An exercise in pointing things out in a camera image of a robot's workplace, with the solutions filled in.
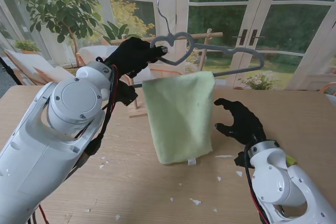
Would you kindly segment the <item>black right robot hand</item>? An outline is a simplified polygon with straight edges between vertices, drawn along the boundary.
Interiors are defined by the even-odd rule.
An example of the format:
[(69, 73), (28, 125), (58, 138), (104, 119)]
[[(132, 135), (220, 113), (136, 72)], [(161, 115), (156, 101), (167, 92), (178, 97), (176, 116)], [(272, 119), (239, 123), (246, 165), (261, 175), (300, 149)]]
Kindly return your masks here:
[(259, 118), (241, 102), (219, 98), (214, 104), (216, 106), (221, 105), (225, 110), (228, 110), (234, 119), (231, 126), (216, 123), (215, 129), (219, 132), (227, 137), (234, 138), (243, 145), (256, 144), (267, 140)]

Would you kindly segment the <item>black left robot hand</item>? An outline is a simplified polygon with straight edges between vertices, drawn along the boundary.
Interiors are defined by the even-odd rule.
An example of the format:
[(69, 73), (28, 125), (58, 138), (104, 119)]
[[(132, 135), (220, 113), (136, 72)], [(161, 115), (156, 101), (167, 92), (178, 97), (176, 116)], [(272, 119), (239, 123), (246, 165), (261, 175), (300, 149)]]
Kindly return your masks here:
[(134, 78), (148, 64), (156, 63), (167, 52), (168, 49), (165, 46), (151, 48), (149, 42), (131, 37), (122, 42), (104, 61), (104, 64), (107, 66), (115, 65), (118, 69), (119, 77), (126, 74), (129, 78)]

